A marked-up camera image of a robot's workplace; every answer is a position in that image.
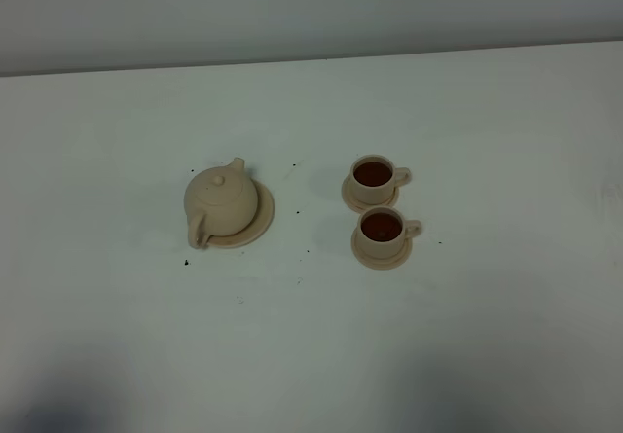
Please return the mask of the beige near cup saucer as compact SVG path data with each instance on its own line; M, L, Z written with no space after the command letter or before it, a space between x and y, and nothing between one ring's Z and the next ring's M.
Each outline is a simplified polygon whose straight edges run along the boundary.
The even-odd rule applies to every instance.
M365 254L356 243L357 234L353 233L350 247L354 257L363 266L377 271L388 271L403 265L410 257L413 249L413 241L408 238L399 249L398 253L389 258L374 258Z

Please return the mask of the beige near teacup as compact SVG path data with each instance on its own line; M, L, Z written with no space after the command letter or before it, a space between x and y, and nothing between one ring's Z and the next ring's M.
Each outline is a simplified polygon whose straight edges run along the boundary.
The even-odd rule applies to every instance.
M408 220L393 207L377 206L360 216L354 243L367 257L389 260L396 258L422 229L420 220Z

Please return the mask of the beige far teacup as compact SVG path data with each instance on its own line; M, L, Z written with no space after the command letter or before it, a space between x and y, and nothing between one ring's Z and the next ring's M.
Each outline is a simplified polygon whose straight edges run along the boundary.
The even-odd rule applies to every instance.
M388 199L394 188L398 190L412 180L407 167L396 167L388 158L369 155L358 159L351 167L349 178L354 196L368 204Z

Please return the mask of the beige cup saucer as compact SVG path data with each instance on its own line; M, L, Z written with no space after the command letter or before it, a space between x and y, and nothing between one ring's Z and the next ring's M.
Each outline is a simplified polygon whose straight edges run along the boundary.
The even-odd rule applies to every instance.
M356 243L357 234L353 233L350 247L354 257L363 266L377 271L388 271L403 265L410 257L413 249L413 241L408 238L399 249L398 253L389 258L374 258L365 254Z
M394 188L391 196L385 201L382 201L380 203L368 204L362 200L357 199L354 196L354 192L351 189L351 179L348 176L343 181L343 184L341 187L341 195L342 195L343 202L349 209L357 213L363 213L367 209L371 207L375 207L375 206L393 206L394 204L397 203L399 194L400 194L399 190L397 188Z

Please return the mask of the beige far cup saucer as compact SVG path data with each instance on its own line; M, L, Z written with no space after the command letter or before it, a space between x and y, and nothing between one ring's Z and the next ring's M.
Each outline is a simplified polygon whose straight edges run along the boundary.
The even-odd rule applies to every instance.
M341 195L342 195L343 202L349 209L357 213L363 213L367 209L371 207L375 207L375 206L393 206L394 204L397 203L399 194L400 194L399 190L397 188L394 188L391 196L385 201L382 201L380 203L368 204L362 200L357 199L354 196L354 192L351 189L351 179L348 176L343 181L343 184L341 187Z

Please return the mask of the beige teapot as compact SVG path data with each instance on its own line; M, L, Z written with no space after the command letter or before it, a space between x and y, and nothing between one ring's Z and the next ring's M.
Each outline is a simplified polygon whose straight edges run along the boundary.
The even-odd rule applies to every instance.
M252 222L257 208L257 189L242 158L200 172L184 194L189 244L203 249L214 236L241 232Z

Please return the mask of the beige teacup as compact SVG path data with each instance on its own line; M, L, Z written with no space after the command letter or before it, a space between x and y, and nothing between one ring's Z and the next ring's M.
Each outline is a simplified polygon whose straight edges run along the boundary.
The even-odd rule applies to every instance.
M396 167L388 158L369 155L358 159L351 167L349 178L354 196L368 204L388 199L394 188L398 190L412 180L407 167Z
M367 257L389 260L396 258L422 229L420 220L408 220L393 207L377 206L360 216L354 243Z

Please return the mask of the beige teapot saucer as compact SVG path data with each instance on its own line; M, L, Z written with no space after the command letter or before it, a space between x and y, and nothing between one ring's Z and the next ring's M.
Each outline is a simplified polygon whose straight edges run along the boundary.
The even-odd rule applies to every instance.
M211 235L202 244L203 248L238 248L259 238L270 226L275 213L275 203L270 190L261 182L253 179L257 191L257 209L252 220L242 230L233 235Z

